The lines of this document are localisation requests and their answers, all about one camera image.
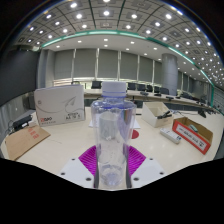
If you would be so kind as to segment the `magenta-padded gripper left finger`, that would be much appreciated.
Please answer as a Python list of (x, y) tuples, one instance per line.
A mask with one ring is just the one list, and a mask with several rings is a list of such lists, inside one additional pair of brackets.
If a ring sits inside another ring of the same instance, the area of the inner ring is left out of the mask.
[(71, 158), (59, 172), (59, 176), (81, 187), (93, 188), (96, 171), (96, 147), (92, 146), (78, 158)]

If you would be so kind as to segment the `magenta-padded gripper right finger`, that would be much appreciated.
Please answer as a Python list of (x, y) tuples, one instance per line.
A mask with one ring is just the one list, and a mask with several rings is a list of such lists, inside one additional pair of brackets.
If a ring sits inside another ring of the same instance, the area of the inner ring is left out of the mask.
[(164, 176), (164, 169), (154, 158), (147, 158), (133, 146), (129, 147), (127, 160), (128, 188), (140, 188)]

